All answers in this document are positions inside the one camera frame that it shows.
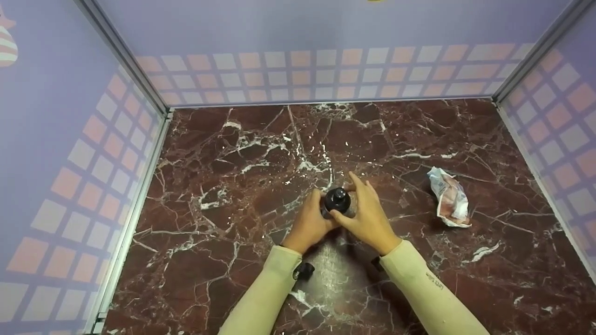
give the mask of sleeve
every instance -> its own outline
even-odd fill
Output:
[[[429,335],[489,334],[480,321],[427,267],[409,241],[381,258]]]
[[[296,283],[294,269],[302,255],[274,246],[263,271],[238,301],[219,330],[219,335],[265,335],[271,333],[284,300]]]

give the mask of hand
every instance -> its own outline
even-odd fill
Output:
[[[358,197],[356,216],[351,219],[336,210],[330,213],[340,225],[384,256],[395,249],[402,239],[391,229],[373,186],[368,181],[363,183],[353,172],[349,172],[349,175],[353,186],[347,190],[356,191]]]
[[[321,215],[323,196],[321,190],[314,189],[306,197],[290,233],[281,243],[282,246],[304,254],[308,248],[321,241],[326,233],[339,227],[334,220],[326,220]]]

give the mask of long sleeve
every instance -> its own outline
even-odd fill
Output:
[[[427,267],[409,241],[381,258],[429,335],[488,334],[480,321]]]
[[[302,255],[274,246],[263,271],[229,314],[219,335],[268,335],[284,300],[296,283],[294,269]]]

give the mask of crumpled paper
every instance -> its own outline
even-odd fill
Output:
[[[443,169],[432,167],[427,173],[430,188],[439,200],[437,216],[449,227],[468,228],[468,197],[460,183]]]

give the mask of lavender backdrop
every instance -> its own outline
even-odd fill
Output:
[[[161,120],[73,1],[0,1],[0,333],[81,333]]]
[[[596,273],[596,7],[504,103],[578,253]]]
[[[493,94],[569,0],[99,0],[172,106]]]

